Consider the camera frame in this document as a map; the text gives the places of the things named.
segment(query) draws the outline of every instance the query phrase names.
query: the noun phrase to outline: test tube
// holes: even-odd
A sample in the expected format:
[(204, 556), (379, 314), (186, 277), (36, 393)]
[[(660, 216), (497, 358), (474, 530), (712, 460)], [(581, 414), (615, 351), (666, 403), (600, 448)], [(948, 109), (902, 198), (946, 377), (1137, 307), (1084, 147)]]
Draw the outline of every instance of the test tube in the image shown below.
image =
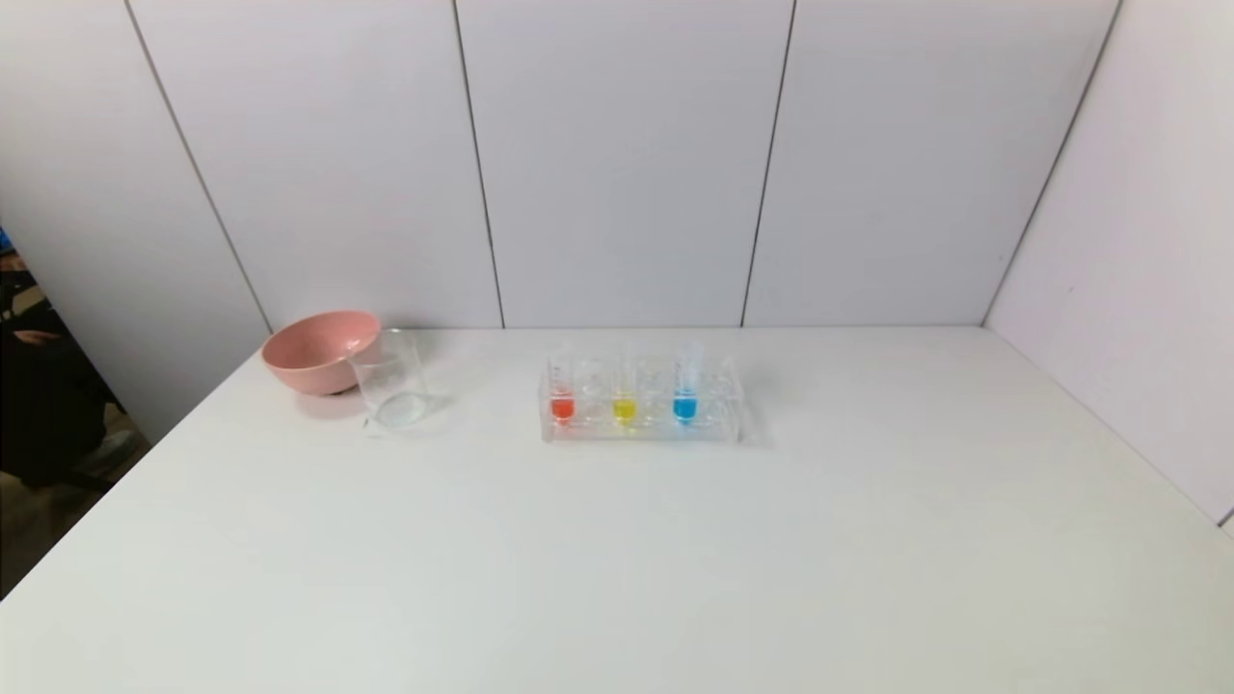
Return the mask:
[(682, 424), (692, 421), (698, 414), (698, 378), (701, 373), (702, 345), (691, 342), (677, 354), (677, 385), (673, 395), (673, 414)]
[(558, 424), (574, 416), (574, 357), (568, 348), (548, 358), (549, 411)]
[(617, 373), (613, 374), (613, 417), (622, 424), (628, 424), (638, 414), (634, 374), (634, 349), (626, 343), (617, 361)]

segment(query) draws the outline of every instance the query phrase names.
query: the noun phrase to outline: yellow liquid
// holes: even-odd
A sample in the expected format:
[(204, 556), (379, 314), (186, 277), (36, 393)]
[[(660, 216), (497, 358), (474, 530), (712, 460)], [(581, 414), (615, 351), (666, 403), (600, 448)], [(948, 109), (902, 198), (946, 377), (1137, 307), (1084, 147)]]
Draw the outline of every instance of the yellow liquid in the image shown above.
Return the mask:
[(618, 398), (613, 400), (613, 416), (622, 420), (629, 421), (634, 419), (638, 412), (638, 404), (634, 403), (632, 398)]

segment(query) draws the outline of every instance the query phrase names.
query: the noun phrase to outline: liquid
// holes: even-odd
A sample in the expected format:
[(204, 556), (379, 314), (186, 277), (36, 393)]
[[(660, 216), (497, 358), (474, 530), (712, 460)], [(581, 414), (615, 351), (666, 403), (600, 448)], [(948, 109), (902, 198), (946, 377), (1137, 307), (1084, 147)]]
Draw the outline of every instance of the liquid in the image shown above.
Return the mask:
[(677, 421), (687, 422), (698, 414), (698, 399), (694, 394), (679, 393), (673, 399), (673, 414), (677, 416)]
[(617, 398), (613, 400), (613, 416), (627, 422), (638, 414), (638, 403), (633, 398)]
[(415, 393), (400, 393), (386, 399), (373, 414), (374, 421), (386, 429), (407, 429), (428, 411), (428, 399)]
[(549, 400), (549, 411), (557, 421), (569, 421), (574, 416), (574, 398), (553, 398)]

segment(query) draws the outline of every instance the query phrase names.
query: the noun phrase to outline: red liquid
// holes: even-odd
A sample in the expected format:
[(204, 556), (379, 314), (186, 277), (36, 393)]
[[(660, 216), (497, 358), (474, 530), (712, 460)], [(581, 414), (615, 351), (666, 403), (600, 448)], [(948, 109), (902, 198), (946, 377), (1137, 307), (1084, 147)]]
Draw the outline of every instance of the red liquid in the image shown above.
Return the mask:
[(574, 416), (574, 398), (553, 398), (549, 410), (558, 421), (568, 420)]

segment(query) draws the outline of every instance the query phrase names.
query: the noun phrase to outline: white wall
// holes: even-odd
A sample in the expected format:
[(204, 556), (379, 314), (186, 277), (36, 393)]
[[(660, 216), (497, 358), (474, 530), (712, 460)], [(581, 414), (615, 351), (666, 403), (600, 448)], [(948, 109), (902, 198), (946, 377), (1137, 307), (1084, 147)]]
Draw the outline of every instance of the white wall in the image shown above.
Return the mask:
[(1234, 4), (1127, 0), (988, 326), (1234, 506)]
[(0, 10), (4, 226), (153, 440), (268, 335), (123, 2)]
[(745, 325), (980, 324), (1116, 0), (798, 0)]
[(501, 326), (449, 0), (132, 5), (275, 328)]
[(459, 0), (506, 325), (740, 321), (791, 0)]

